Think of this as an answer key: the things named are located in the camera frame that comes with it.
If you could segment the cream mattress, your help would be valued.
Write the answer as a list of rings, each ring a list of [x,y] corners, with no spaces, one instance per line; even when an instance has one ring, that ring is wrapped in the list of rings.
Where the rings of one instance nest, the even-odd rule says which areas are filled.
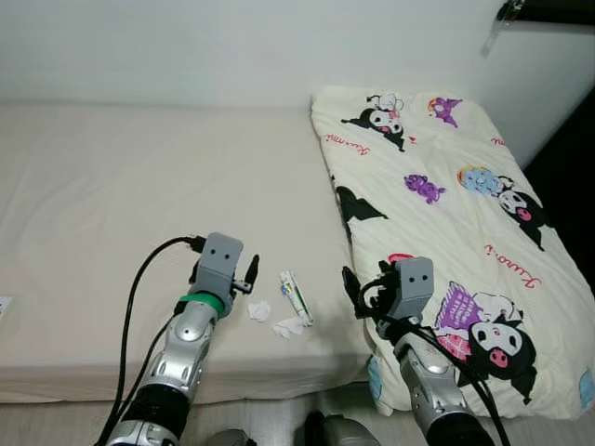
[[[0,106],[0,403],[111,400],[135,375],[220,232],[259,255],[255,292],[217,324],[196,402],[288,399],[363,381],[370,348],[343,290],[351,250],[305,111]],[[294,273],[314,324],[280,290]],[[250,303],[271,303],[267,322]]]

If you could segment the cream cartoon print quilt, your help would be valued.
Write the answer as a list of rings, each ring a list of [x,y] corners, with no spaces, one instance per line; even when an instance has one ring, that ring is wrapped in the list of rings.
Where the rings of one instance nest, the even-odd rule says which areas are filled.
[[[591,411],[591,286],[479,103],[327,86],[311,123],[358,280],[429,258],[422,326],[487,382],[501,415]]]

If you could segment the white toothpaste tube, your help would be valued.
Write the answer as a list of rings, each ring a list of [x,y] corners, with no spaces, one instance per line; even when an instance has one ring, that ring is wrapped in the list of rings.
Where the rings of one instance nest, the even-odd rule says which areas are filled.
[[[313,326],[313,316],[310,314],[309,306],[306,305],[305,298],[303,298],[300,286],[298,286],[298,282],[295,280],[294,273],[289,270],[281,271],[279,273],[279,280],[282,295],[289,301],[295,314],[301,319],[303,326]]]

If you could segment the grey robot right leg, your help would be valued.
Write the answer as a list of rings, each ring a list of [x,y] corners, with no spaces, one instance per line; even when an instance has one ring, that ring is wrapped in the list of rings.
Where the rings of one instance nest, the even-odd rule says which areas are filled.
[[[361,422],[333,413],[310,413],[303,422],[303,446],[382,446]]]

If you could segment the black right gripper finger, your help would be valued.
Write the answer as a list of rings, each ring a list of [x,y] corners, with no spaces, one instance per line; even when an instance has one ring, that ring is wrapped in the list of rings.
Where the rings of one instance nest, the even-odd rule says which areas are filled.
[[[365,306],[363,305],[363,300],[361,298],[362,285],[360,284],[360,280],[358,280],[356,273],[354,273],[350,267],[344,265],[344,267],[341,268],[341,279],[343,279],[345,294],[351,302],[354,318],[364,319]]]

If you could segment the white tissue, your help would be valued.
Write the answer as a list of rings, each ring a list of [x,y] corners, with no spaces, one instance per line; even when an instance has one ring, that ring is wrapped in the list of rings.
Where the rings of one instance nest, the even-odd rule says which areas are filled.
[[[271,303],[265,301],[250,303],[250,305],[246,307],[246,313],[249,315],[251,321],[260,323],[267,322],[271,317]]]
[[[276,322],[271,327],[276,335],[284,339],[292,339],[294,336],[302,335],[306,331],[306,328],[307,323],[298,316]]]

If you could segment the grey robot leg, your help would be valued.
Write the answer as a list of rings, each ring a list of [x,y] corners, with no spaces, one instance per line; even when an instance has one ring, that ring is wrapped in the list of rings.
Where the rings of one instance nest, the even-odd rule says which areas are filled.
[[[310,413],[303,422],[303,446],[382,446],[361,422],[333,413]]]
[[[233,428],[214,433],[205,441],[204,446],[257,446],[257,443],[245,430]]]

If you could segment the black shelf board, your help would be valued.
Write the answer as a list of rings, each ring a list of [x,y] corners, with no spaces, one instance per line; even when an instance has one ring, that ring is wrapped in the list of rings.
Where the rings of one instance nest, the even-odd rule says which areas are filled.
[[[506,0],[495,19],[594,26],[595,0]]]

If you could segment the grey robot left leg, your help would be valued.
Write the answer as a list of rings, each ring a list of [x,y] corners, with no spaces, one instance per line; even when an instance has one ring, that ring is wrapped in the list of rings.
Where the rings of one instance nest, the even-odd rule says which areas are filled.
[[[214,433],[205,441],[204,446],[257,446],[257,443],[245,430],[233,428]]]

